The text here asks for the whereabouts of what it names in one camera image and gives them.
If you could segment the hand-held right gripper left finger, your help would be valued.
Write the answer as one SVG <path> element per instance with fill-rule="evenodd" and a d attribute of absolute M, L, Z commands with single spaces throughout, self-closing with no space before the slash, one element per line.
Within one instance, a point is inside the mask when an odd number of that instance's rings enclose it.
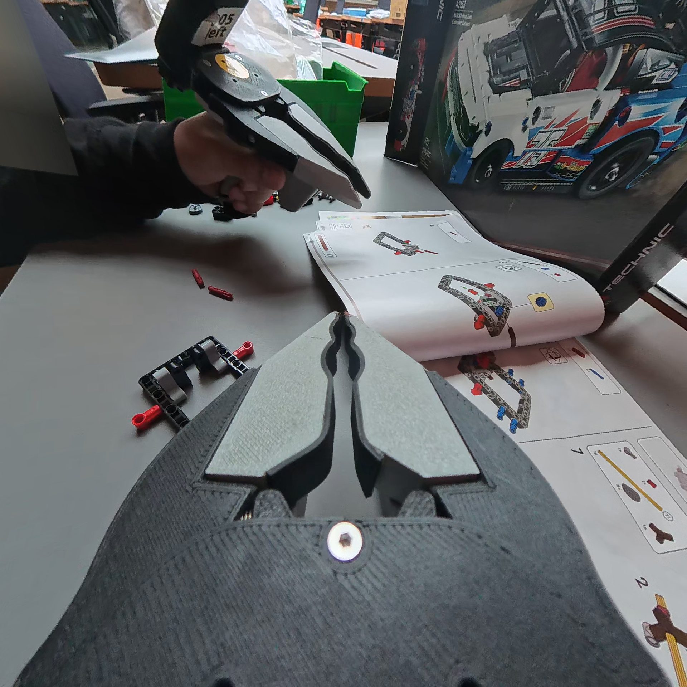
<path fill-rule="evenodd" d="M 330 313 L 261 365 L 205 468 L 216 482 L 279 491 L 290 507 L 328 476 L 341 314 Z"/>

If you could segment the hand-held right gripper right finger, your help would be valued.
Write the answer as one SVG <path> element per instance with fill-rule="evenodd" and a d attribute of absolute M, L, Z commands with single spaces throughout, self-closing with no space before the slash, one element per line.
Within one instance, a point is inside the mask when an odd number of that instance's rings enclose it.
<path fill-rule="evenodd" d="M 413 491 L 475 482 L 480 469 L 425 368 L 345 315 L 355 469 L 365 496 L 395 516 Z"/>

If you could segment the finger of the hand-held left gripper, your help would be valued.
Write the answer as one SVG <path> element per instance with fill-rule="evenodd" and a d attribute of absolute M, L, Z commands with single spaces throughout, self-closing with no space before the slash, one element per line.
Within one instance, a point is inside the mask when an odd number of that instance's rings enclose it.
<path fill-rule="evenodd" d="M 352 159 L 316 113 L 293 113 L 293 118 L 286 121 L 258 114 L 258 152 L 286 171 L 285 184 L 279 191 L 283 209 L 300 210 L 317 191 L 355 209 L 361 207 L 348 175 L 325 153 L 348 164 Z"/>
<path fill-rule="evenodd" d="M 315 151 L 301 177 L 335 199 L 368 199 L 371 191 L 347 151 L 297 97 L 284 98 L 285 122 Z"/>

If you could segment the black lego frame assembly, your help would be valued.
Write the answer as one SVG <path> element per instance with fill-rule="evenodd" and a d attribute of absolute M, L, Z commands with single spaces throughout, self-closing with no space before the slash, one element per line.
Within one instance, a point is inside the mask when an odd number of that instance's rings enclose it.
<path fill-rule="evenodd" d="M 251 341 L 245 341 L 241 347 L 231 351 L 218 339 L 209 336 L 159 365 L 139 379 L 152 407 L 132 417 L 134 428 L 142 432 L 162 418 L 176 430 L 184 428 L 190 419 L 181 410 L 181 405 L 193 387 L 186 370 L 193 365 L 200 374 L 220 377 L 230 373 L 238 378 L 248 371 L 244 360 L 253 353 Z"/>

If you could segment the pile of lego pieces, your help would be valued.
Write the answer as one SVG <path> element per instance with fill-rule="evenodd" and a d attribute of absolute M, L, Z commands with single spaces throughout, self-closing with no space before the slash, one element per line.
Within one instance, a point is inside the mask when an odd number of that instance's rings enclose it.
<path fill-rule="evenodd" d="M 268 200 L 266 200 L 263 203 L 264 207 L 269 207 L 270 205 L 273 205 L 274 203 L 277 203 L 280 206 L 283 206 L 284 204 L 282 203 L 282 200 L 284 199 L 284 192 L 274 192 L 270 195 Z M 330 194 L 323 193 L 322 191 L 318 191 L 315 193 L 314 196 L 307 198 L 305 202 L 305 206 L 308 206 L 312 204 L 313 199 L 316 198 L 317 200 L 326 200 L 329 202 L 334 202 L 335 198 L 331 196 Z M 199 216 L 203 213 L 203 206 L 198 203 L 190 203 L 187 207 L 188 214 L 191 216 Z M 234 219 L 244 219 L 247 217 L 256 217 L 257 213 L 253 214 L 244 214 L 239 211 L 236 211 L 233 206 L 231 206 L 229 203 L 224 203 L 222 205 L 214 205 L 211 208 L 211 215 L 212 218 L 215 221 L 221 221 L 221 222 L 229 222 L 233 221 Z"/>

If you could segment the lego instruction booklet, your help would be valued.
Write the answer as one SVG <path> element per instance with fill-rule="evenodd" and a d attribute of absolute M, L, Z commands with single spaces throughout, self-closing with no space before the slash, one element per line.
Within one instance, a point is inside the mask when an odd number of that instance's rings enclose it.
<path fill-rule="evenodd" d="M 541 470 L 640 648 L 686 685 L 686 457 L 580 339 L 596 289 L 456 211 L 344 213 L 304 236 L 349 314 L 437 371 Z"/>

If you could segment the race car lego box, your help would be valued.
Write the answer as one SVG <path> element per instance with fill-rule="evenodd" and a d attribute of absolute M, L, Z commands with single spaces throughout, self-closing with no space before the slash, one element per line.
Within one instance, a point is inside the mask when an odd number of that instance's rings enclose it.
<path fill-rule="evenodd" d="M 385 156 L 622 311 L 686 253 L 686 2 L 408 1 Z"/>

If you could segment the person's left hand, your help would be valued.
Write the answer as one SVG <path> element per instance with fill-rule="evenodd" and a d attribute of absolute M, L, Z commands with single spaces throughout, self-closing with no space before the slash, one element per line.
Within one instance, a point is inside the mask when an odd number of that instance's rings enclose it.
<path fill-rule="evenodd" d="M 224 197 L 241 214 L 259 212 L 286 182 L 282 167 L 232 141 L 209 113 L 181 121 L 173 139 L 187 179 L 208 196 Z"/>

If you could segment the green plastic bin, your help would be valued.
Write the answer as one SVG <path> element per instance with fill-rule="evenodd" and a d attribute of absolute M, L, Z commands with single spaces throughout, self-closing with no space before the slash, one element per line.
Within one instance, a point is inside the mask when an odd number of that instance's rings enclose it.
<path fill-rule="evenodd" d="M 328 126 L 349 156 L 355 153 L 358 123 L 367 81 L 348 67 L 333 62 L 323 70 L 322 80 L 286 80 L 279 83 L 305 102 Z M 188 118 L 202 112 L 190 90 L 180 91 L 162 82 L 166 121 Z"/>

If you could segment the clear plastic bag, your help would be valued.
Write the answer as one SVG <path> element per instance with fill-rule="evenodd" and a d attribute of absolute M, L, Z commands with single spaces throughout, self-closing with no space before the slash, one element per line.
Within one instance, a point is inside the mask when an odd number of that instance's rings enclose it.
<path fill-rule="evenodd" d="M 283 1 L 249 1 L 224 45 L 278 80 L 322 80 L 320 32 L 312 22 L 288 15 Z"/>

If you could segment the grey slotted table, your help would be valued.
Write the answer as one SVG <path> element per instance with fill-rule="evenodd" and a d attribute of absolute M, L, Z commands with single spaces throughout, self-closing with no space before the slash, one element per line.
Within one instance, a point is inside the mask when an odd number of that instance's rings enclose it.
<path fill-rule="evenodd" d="M 399 64 L 397 60 L 326 37 L 322 38 L 322 50 L 324 67 L 338 62 L 367 81 L 366 96 L 392 97 Z"/>

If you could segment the grey topped wooden table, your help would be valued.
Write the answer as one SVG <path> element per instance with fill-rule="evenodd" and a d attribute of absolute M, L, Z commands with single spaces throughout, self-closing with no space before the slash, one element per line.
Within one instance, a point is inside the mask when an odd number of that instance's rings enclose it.
<path fill-rule="evenodd" d="M 95 65 L 100 82 L 108 87 L 161 90 L 157 67 L 156 27 L 112 49 L 66 53 L 66 58 Z"/>

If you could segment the background storage shelf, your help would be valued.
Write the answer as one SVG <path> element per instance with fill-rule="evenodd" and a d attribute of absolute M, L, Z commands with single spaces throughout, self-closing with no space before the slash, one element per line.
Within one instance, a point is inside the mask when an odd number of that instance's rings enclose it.
<path fill-rule="evenodd" d="M 391 55 L 400 47 L 408 1 L 326 1 L 317 18 L 322 37 Z"/>

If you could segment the dark office chair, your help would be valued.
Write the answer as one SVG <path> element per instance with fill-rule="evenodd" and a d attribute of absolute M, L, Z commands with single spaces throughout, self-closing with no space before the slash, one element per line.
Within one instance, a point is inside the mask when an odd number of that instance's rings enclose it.
<path fill-rule="evenodd" d="M 125 123 L 159 122 L 164 118 L 162 95 L 106 100 L 92 69 L 83 60 L 68 58 L 72 44 L 39 1 L 19 1 L 59 114 L 89 119 L 114 117 Z"/>

